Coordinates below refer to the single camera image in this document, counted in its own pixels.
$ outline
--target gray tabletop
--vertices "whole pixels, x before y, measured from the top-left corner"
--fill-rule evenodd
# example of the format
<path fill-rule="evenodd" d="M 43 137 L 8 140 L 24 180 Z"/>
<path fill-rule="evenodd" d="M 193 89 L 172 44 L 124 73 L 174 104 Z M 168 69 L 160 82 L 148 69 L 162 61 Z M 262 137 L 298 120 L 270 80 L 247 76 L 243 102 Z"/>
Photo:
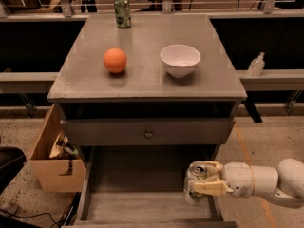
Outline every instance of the gray tabletop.
<path fill-rule="evenodd" d="M 173 44 L 196 48 L 195 71 L 176 79 L 166 73 L 160 52 Z M 112 75 L 103 57 L 110 48 L 127 56 L 122 74 Z M 246 92 L 208 16 L 133 13 L 131 28 L 118 28 L 113 14 L 89 15 L 62 66 L 48 99 L 87 102 L 104 99 L 244 99 Z"/>

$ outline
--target clear bottle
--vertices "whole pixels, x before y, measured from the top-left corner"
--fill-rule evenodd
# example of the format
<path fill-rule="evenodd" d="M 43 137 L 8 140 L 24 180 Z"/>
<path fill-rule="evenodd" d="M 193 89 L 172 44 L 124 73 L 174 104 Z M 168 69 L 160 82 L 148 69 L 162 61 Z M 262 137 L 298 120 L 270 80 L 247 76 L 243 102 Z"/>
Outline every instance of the clear bottle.
<path fill-rule="evenodd" d="M 251 62 L 248 68 L 250 75 L 257 77 L 262 74 L 263 68 L 265 67 L 264 55 L 264 52 L 260 52 L 259 56 Z"/>

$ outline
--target green can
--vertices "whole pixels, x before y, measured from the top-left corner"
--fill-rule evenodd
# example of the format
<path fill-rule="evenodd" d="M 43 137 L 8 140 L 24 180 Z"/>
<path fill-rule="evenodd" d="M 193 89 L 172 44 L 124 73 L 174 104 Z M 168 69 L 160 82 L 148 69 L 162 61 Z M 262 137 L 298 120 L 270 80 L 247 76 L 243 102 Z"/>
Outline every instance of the green can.
<path fill-rule="evenodd" d="M 131 26 L 129 0 L 114 0 L 114 10 L 117 26 L 123 29 L 129 28 Z"/>

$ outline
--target drawer knob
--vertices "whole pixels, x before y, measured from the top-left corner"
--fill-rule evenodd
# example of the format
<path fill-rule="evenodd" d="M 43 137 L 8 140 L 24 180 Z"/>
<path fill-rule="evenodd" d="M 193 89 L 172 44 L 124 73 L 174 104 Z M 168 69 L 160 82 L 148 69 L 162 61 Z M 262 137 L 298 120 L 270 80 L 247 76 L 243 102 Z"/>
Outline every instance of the drawer knob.
<path fill-rule="evenodd" d="M 144 133 L 144 137 L 146 139 L 151 139 L 153 137 L 153 133 L 149 129 L 147 129 Z"/>

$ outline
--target orange tape line on floor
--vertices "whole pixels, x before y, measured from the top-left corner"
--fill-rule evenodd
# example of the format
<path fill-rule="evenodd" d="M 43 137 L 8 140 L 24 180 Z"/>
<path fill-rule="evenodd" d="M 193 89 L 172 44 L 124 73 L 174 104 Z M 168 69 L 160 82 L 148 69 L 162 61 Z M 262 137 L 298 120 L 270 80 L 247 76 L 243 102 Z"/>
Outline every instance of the orange tape line on floor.
<path fill-rule="evenodd" d="M 236 124 L 235 124 L 235 132 L 236 132 L 236 135 L 237 135 L 237 140 L 238 140 L 238 143 L 240 145 L 241 151 L 244 154 L 245 160 L 247 161 L 247 163 L 249 165 L 252 165 L 253 164 L 253 160 L 250 157 L 247 144 L 243 140 L 242 134 L 240 133 L 240 131 L 238 129 L 238 126 Z M 270 228 L 276 228 L 276 222 L 275 222 L 273 213 L 272 213 L 272 211 L 271 211 L 271 209 L 269 207 L 268 202 L 265 199 L 263 199 L 263 198 L 259 198 L 259 200 L 260 200 L 261 205 L 262 205 L 262 207 L 264 209 L 266 219 L 268 220 L 268 222 L 270 224 Z"/>

